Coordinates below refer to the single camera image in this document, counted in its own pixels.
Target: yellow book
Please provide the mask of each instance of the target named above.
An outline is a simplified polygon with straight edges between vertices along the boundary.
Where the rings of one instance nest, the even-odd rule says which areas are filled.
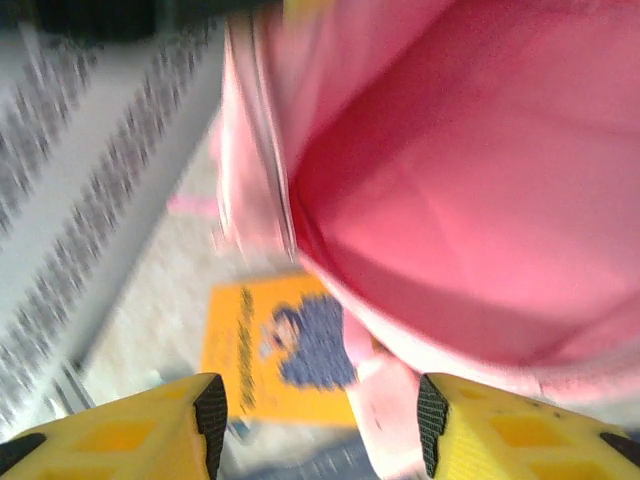
[[[202,370],[224,378],[230,418],[355,426],[340,304],[308,274],[215,288]]]

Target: pink bag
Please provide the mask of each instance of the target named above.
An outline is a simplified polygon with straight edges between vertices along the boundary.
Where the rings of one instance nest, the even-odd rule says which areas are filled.
[[[563,404],[640,392],[637,1],[338,0],[227,35],[225,241],[319,275],[350,353],[370,333]]]

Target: blue cartoon character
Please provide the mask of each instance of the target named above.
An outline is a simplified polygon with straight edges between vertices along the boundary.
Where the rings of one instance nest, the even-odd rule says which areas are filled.
[[[290,385],[333,390],[356,381],[344,349],[342,307],[329,295],[305,296],[298,308],[280,305],[262,336],[263,359],[286,353],[280,375]]]

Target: book cover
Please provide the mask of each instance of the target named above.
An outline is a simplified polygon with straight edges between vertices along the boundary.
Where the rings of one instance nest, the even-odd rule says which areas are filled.
[[[311,275],[214,288],[202,370],[222,375],[230,418],[355,426],[342,307]]]

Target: cartoon illustration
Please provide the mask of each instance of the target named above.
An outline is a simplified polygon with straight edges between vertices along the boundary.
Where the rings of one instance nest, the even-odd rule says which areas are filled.
[[[260,355],[286,353],[280,363],[283,380],[296,387],[344,389],[356,372],[343,343],[342,307],[329,295],[302,297],[298,308],[280,305],[263,327]]]

